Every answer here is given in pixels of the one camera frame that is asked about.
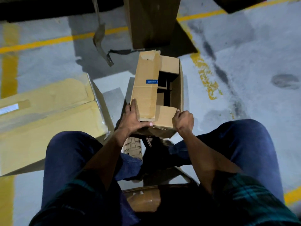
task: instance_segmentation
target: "denim pants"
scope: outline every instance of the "denim pants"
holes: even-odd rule
[[[229,121],[212,132],[197,137],[238,165],[245,174],[256,178],[284,202],[274,145],[261,123],[252,119]],[[101,147],[102,144],[95,138],[83,132],[61,132],[51,139],[46,152],[42,207],[81,171]],[[170,147],[169,153],[178,156],[177,166],[191,164],[184,141]],[[136,176],[141,165],[141,160],[121,153],[113,185],[118,186],[116,181]],[[125,225],[137,223],[139,220],[120,187],[118,190],[123,222],[127,222]]]

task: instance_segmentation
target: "sneaker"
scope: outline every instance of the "sneaker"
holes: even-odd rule
[[[129,137],[123,145],[123,152],[142,161],[142,147],[139,138]]]

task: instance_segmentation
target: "blue label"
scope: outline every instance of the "blue label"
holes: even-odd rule
[[[156,80],[156,79],[148,79],[148,80],[146,80],[146,84],[158,84],[158,80]]]

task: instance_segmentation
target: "concrete floor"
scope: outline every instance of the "concrete floor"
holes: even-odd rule
[[[220,8],[212,0],[181,1],[179,16],[211,13],[181,22],[200,50],[200,54],[180,57],[184,109],[195,116],[195,135],[233,119],[252,118],[264,124],[276,148],[286,203],[301,213],[301,2],[268,1],[271,4],[266,7],[230,15],[216,14]],[[103,13],[102,19],[107,29],[126,26],[122,7]],[[0,41],[4,40],[4,24],[0,25]],[[27,44],[93,32],[97,20],[94,14],[85,14],[16,25],[20,28],[19,43]],[[131,48],[128,32],[107,35],[103,48]],[[124,99],[129,101],[131,96],[138,53],[111,54],[115,65],[109,67],[87,38],[21,50],[17,56],[18,93],[87,72],[103,93],[115,124]],[[174,143],[180,140],[178,134],[171,139]],[[182,169],[197,180],[192,166]],[[28,225],[40,209],[42,179],[43,171],[15,176],[13,225]],[[177,177],[171,182],[184,180]],[[120,185],[128,189],[143,182]]]

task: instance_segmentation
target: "large cardboard box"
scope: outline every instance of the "large cardboard box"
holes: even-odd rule
[[[169,45],[181,0],[123,0],[133,48]]]
[[[139,55],[132,99],[137,101],[140,121],[152,121],[153,126],[136,134],[171,138],[176,130],[172,118],[177,109],[183,111],[183,72],[178,58],[160,55],[160,51],[145,51]]]
[[[112,121],[87,74],[0,100],[0,176],[41,170],[51,138],[83,131],[103,141]]]

